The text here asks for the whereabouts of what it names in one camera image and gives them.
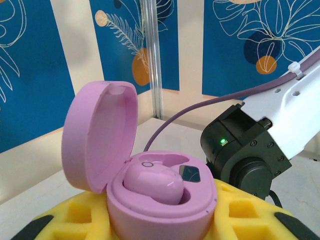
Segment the white table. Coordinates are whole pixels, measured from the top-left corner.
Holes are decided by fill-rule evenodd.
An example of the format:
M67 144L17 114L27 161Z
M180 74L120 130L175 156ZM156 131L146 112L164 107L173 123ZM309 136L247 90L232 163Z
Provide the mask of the white table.
M150 119L137 129L132 154L142 152L147 141L163 121ZM155 140L151 150L189 154L206 162L200 147L201 131L169 125ZM293 167L277 177L271 186L282 205L320 236L320 163L303 157L291 160ZM82 192L73 188L63 171L0 205L0 240L11 239L32 218Z

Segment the earbud case lid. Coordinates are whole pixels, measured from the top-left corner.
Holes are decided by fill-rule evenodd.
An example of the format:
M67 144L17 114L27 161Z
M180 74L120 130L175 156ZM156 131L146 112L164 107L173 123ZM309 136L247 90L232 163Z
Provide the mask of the earbud case lid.
M63 127L61 157L69 183L105 192L129 160L137 123L137 92L131 83L86 84L73 99Z

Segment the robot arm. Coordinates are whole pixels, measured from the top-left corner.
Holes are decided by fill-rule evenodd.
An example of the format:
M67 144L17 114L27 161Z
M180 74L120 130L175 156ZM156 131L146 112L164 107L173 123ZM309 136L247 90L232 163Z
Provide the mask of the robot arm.
M227 109L201 135L201 147L215 178L265 199L272 179L292 165L320 131L320 64L274 89Z

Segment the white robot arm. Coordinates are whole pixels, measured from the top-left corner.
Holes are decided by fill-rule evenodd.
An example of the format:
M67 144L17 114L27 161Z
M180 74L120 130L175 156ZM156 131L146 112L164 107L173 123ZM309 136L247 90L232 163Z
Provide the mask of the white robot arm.
M267 118L267 131L283 154L291 159L320 132L320 64L302 73L297 62L289 66L297 78L277 88L252 95L241 108L255 121Z

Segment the leaf illustration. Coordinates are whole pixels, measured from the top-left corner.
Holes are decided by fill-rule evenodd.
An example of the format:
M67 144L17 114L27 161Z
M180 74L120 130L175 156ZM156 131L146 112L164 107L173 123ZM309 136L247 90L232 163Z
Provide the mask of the leaf illustration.
M119 42L131 50L132 54L138 54L139 49L143 46L142 33L137 30L138 27L135 26L135 29L132 30L127 20L115 14L107 13L106 15L108 19L106 26L115 30L114 34L120 39Z

